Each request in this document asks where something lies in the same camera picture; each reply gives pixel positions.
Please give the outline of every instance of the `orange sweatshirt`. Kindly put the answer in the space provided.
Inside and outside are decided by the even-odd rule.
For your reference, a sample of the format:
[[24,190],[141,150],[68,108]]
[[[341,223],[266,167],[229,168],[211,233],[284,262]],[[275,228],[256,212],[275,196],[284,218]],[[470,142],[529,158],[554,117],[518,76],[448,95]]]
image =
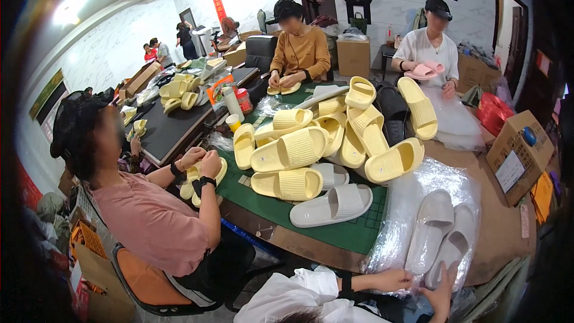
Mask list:
[[289,75],[307,70],[314,79],[324,76],[330,67],[331,55],[325,33],[319,27],[311,27],[311,31],[302,36],[279,34],[269,71],[278,70],[281,74],[285,69],[283,75]]

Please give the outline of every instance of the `black slide sandal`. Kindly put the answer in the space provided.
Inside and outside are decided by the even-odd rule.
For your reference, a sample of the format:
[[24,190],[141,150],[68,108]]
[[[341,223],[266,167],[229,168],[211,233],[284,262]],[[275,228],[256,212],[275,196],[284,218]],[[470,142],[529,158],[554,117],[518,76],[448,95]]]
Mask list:
[[377,90],[375,107],[383,114],[383,134],[389,147],[406,139],[405,123],[409,117],[409,107],[397,89],[381,86]]

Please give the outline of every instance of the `white thermos bottle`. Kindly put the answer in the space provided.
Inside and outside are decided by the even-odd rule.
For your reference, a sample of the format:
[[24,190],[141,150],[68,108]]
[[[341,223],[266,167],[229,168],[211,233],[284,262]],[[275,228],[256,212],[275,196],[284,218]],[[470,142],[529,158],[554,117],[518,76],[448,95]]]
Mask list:
[[232,87],[228,86],[226,88],[223,88],[222,91],[223,91],[223,101],[225,101],[225,105],[229,110],[229,114],[231,115],[236,114],[237,116],[239,116],[239,122],[242,123],[243,120],[245,120],[245,116],[241,111],[239,102],[237,102],[237,97],[235,96],[235,90]]

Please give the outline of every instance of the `pink t-shirt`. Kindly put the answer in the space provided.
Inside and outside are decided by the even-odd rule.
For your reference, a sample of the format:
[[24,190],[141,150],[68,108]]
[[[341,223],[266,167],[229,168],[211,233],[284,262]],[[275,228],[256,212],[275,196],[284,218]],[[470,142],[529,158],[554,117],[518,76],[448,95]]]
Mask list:
[[197,213],[142,174],[119,173],[127,183],[92,191],[111,234],[130,252],[167,274],[190,274],[208,248]]

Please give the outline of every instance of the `paper cup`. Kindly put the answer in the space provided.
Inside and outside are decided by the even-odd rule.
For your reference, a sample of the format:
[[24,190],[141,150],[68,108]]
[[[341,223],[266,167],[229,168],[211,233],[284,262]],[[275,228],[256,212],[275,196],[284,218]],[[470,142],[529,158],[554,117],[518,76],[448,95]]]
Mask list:
[[225,119],[225,123],[229,126],[232,132],[235,132],[239,128],[239,126],[241,126],[241,123],[239,122],[239,115],[237,115],[236,113],[227,116],[227,118]]

